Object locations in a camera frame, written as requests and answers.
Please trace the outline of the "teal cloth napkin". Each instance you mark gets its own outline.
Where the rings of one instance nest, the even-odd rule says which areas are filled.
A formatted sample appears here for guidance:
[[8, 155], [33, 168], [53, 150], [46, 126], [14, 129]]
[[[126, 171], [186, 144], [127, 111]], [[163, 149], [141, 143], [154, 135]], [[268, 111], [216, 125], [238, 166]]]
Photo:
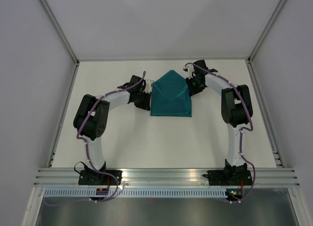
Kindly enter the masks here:
[[150, 116], [192, 116], [192, 100], [188, 85], [176, 71], [170, 70], [154, 82]]

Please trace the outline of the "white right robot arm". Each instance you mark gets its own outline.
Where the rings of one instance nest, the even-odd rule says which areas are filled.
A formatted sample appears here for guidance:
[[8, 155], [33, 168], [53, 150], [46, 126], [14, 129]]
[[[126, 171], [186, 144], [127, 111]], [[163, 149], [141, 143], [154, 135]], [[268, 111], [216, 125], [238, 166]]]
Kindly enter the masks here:
[[191, 96], [211, 88], [221, 96], [221, 115], [228, 129], [228, 152], [223, 178], [228, 184], [235, 184], [241, 178], [237, 168], [247, 164], [244, 158], [246, 131], [253, 130], [253, 108], [247, 85], [237, 85], [221, 76], [215, 69], [209, 69], [205, 60], [187, 63], [184, 71], [188, 73], [186, 83]]

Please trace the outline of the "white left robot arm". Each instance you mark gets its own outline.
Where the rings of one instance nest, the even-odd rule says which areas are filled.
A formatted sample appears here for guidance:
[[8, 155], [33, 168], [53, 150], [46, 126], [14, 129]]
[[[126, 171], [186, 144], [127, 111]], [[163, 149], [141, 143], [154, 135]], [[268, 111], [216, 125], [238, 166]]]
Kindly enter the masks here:
[[96, 185], [103, 184], [107, 179], [102, 135], [107, 127], [109, 112], [131, 103], [149, 111], [153, 85], [153, 80], [133, 75], [129, 82], [111, 92], [100, 96], [83, 96], [73, 126], [77, 130], [76, 138], [84, 143], [86, 166], [92, 169], [89, 178]]

